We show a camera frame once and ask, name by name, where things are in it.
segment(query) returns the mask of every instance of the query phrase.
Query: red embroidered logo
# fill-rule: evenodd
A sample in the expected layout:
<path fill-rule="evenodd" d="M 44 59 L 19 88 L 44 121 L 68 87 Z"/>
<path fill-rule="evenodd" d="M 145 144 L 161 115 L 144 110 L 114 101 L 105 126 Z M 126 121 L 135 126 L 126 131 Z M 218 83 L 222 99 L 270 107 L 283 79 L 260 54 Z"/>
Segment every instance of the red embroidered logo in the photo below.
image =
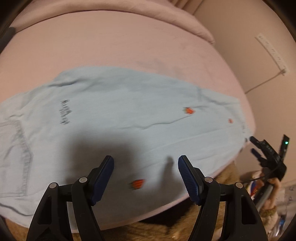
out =
<path fill-rule="evenodd" d="M 139 179 L 139 180 L 134 180 L 132 183 L 131 183 L 131 187 L 133 189 L 140 189 L 142 188 L 143 184 L 144 184 L 144 181 L 145 179 Z"/>
<path fill-rule="evenodd" d="M 195 110 L 191 109 L 190 107 L 185 107 L 184 112 L 186 114 L 192 115 L 195 112 Z"/>

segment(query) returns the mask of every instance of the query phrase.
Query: bed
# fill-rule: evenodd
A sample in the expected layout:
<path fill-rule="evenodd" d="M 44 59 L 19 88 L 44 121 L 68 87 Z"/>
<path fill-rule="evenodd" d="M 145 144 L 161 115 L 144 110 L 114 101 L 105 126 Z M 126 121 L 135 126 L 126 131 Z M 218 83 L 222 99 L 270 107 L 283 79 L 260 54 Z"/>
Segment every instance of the bed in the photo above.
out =
<path fill-rule="evenodd" d="M 240 102 L 248 135 L 255 131 L 247 98 L 227 63 L 214 49 L 211 33 L 193 16 L 167 1 L 37 0 L 19 14 L 12 27 L 17 34 L 0 55 L 0 102 L 47 84 L 65 70 L 116 66 L 171 77 L 234 97 Z M 236 146 L 231 158 L 206 174 L 216 176 L 235 159 L 240 148 Z M 24 194 L 1 196 L 0 191 L 0 214 L 24 227 L 29 227 L 47 185 L 55 181 L 48 178 L 39 183 L 38 176 L 34 175 L 37 162 L 33 158 Z M 130 205 L 128 213 L 122 212 L 123 207 L 117 211 L 118 215 L 110 216 L 108 209 L 120 205 L 118 201 L 105 207 L 107 211 L 102 212 L 104 207 L 98 206 L 94 212 L 104 230 L 148 218 L 187 197 L 183 188 L 177 195 L 155 205 L 147 206 L 143 201 L 143 206 L 136 211 Z M 71 209 L 69 217 L 72 232 L 77 232 Z"/>

